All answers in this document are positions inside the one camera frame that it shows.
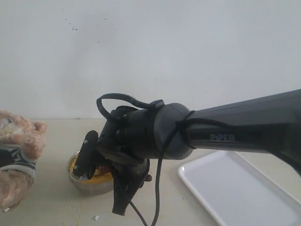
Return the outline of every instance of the robotic arm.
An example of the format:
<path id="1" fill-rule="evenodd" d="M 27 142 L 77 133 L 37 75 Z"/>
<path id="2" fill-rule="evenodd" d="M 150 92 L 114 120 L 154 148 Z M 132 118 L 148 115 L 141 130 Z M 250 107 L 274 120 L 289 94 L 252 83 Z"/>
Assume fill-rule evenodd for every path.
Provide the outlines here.
<path id="1" fill-rule="evenodd" d="M 108 113 L 103 99 L 137 108 L 119 106 Z M 124 216 L 132 205 L 150 159 L 158 159 L 156 182 L 162 160 L 182 160 L 202 148 L 270 153 L 301 173 L 301 89 L 200 111 L 163 100 L 146 104 L 123 94 L 103 95 L 97 107 L 107 122 L 98 139 L 86 137 L 94 140 L 90 155 L 81 154 L 89 152 L 83 145 L 76 167 L 81 173 L 73 173 L 93 175 L 93 165 L 109 166 L 114 177 L 112 212 L 118 215 Z"/>

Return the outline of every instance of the table surface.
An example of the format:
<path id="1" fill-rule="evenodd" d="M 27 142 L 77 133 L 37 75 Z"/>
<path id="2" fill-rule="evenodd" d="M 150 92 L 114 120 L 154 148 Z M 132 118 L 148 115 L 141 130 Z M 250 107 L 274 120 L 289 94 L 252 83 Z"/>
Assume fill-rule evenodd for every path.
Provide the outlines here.
<path id="1" fill-rule="evenodd" d="M 0 216 L 0 225 L 21 226 L 97 226 L 143 225 L 131 207 L 126 216 L 111 213 L 113 192 L 84 197 L 70 183 L 66 165 L 80 147 L 85 134 L 101 132 L 105 120 L 46 120 L 47 147 L 37 163 L 37 178 L 28 196 L 14 211 Z M 196 150 L 182 161 L 163 161 L 160 194 L 161 206 L 157 225 L 217 226 L 217 223 L 194 198 L 178 176 L 178 168 L 193 159 L 211 153 Z M 301 201 L 301 178 L 288 165 L 270 154 L 243 153 L 252 164 Z M 157 162 L 151 161 L 155 177 Z M 154 180 L 139 189 L 134 204 L 150 224 L 155 210 Z"/>

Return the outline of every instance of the plastic tray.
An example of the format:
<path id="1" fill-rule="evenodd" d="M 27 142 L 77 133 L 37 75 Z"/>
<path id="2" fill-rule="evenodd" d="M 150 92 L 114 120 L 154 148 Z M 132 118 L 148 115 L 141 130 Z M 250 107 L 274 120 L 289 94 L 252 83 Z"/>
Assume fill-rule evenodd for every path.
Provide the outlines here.
<path id="1" fill-rule="evenodd" d="M 301 226 L 301 204 L 236 152 L 188 162 L 179 176 L 221 226 Z"/>

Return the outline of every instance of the plush toy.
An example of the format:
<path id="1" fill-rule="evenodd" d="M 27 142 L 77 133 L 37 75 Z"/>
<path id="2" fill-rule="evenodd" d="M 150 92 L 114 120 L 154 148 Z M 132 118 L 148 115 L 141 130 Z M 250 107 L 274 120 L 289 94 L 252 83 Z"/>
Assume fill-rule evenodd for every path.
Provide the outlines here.
<path id="1" fill-rule="evenodd" d="M 35 177 L 47 125 L 0 111 L 0 211 L 19 205 Z"/>

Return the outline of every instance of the white wall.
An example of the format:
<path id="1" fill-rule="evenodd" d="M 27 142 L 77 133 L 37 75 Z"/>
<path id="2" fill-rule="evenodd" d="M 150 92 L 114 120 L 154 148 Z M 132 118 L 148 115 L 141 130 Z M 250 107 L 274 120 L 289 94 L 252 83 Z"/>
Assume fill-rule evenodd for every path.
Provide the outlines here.
<path id="1" fill-rule="evenodd" d="M 300 9 L 299 0 L 2 0 L 0 108 L 99 118 L 95 101 L 108 92 L 197 110 L 299 89 Z"/>

